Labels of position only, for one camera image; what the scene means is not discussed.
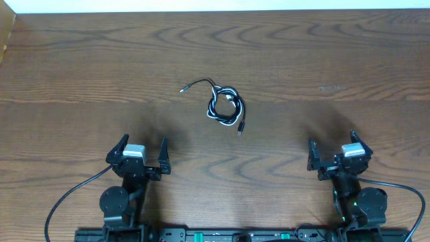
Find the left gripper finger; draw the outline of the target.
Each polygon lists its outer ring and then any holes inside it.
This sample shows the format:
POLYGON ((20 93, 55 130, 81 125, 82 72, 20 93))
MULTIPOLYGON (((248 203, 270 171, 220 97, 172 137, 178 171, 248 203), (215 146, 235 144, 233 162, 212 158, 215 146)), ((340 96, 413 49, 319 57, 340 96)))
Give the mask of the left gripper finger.
POLYGON ((109 152, 109 158, 119 157, 123 154, 125 146, 128 144, 129 135, 124 134, 117 145, 109 152))
POLYGON ((161 143, 161 150, 158 157, 158 162, 160 165, 161 173, 170 175, 171 174, 171 164, 169 161, 169 155, 167 151, 167 139, 164 137, 161 143))

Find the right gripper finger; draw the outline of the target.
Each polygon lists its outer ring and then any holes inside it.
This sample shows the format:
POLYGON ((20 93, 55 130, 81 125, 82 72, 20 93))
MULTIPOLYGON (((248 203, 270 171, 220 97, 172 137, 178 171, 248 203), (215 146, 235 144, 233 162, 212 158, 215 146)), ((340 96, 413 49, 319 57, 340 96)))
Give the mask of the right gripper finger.
POLYGON ((366 155, 372 155, 372 150, 359 138, 356 131, 350 130, 349 135, 352 143, 359 143, 363 147, 366 155))
POLYGON ((308 171, 318 170, 320 168, 320 164, 321 164, 321 161, 320 161, 318 149, 316 147, 316 141, 310 138, 308 139, 307 170, 308 171))

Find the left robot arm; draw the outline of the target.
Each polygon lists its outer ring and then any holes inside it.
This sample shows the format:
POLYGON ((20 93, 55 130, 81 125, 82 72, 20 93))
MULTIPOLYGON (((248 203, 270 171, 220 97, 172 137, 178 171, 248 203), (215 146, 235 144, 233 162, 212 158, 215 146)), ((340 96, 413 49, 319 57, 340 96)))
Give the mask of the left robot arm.
POLYGON ((122 185, 105 190, 99 199, 104 225, 102 241, 159 241, 159 232, 140 222, 148 183, 171 173, 167 139, 161 142, 159 166, 146 165, 146 148, 128 143, 125 134, 107 154, 106 162, 122 178, 122 185))

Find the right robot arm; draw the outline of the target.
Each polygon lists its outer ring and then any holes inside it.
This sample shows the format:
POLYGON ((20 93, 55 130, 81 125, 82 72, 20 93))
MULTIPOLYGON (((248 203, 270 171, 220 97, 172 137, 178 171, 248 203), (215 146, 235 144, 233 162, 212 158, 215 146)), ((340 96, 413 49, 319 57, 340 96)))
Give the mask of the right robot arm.
POLYGON ((326 241, 381 241, 379 226, 386 222, 387 193, 379 188, 362 188, 358 175, 368 167, 371 150, 350 130, 349 144, 341 147, 332 161, 320 158, 316 141, 308 140, 307 170, 317 171, 318 180, 333 183, 333 204, 343 224, 325 234, 326 241))

